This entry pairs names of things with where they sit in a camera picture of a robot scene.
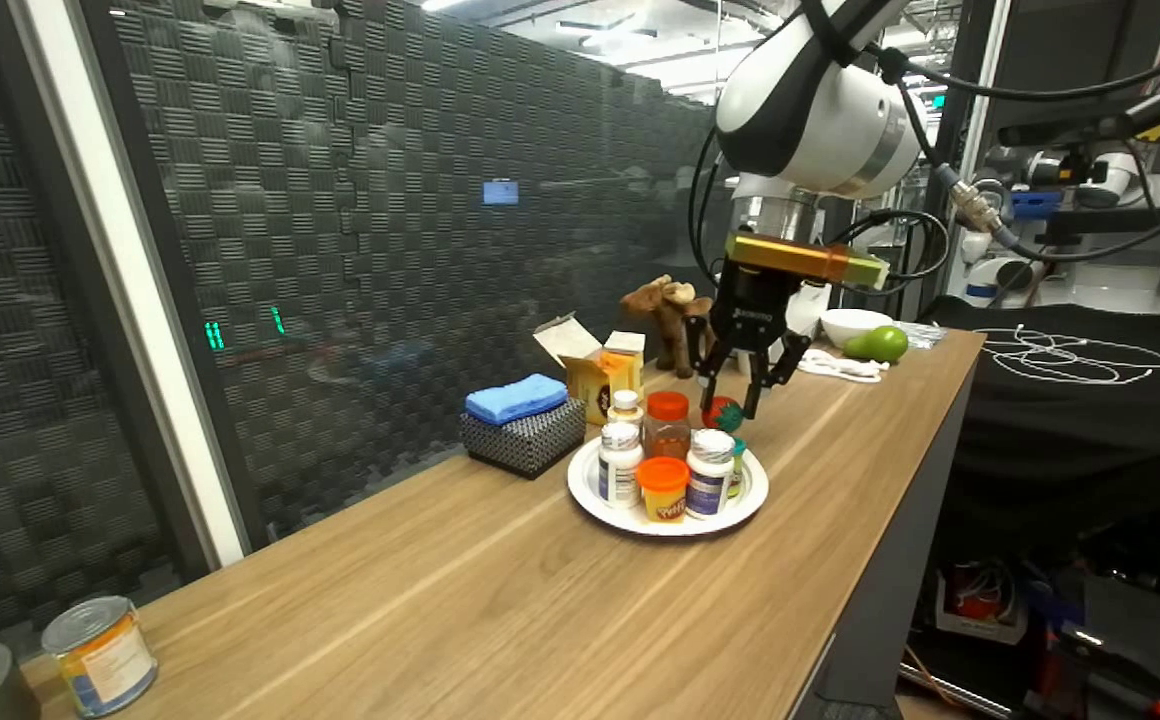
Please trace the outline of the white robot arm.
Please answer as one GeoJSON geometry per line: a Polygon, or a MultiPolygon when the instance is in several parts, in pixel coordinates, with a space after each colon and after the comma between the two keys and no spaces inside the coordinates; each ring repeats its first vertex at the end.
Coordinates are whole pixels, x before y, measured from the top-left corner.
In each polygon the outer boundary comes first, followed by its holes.
{"type": "MultiPolygon", "coordinates": [[[[886,35],[908,0],[800,0],[725,79],[713,139],[719,156],[760,185],[833,199],[871,199],[920,160],[920,122],[905,91],[860,57],[886,35]]],[[[746,351],[746,414],[783,384],[814,335],[790,324],[790,301],[803,283],[890,281],[886,262],[844,246],[800,246],[763,234],[725,240],[719,283],[707,311],[713,345],[698,360],[699,405],[713,405],[719,367],[746,351]]]]}

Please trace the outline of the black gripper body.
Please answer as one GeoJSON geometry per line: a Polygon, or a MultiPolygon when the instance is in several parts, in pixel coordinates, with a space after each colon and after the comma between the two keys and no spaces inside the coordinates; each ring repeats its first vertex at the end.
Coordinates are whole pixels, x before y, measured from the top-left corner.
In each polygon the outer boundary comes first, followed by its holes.
{"type": "Polygon", "coordinates": [[[800,281],[790,272],[729,262],[707,311],[713,345],[725,342],[731,351],[768,351],[772,360],[783,349],[803,351],[810,342],[783,321],[795,289],[800,281]]]}

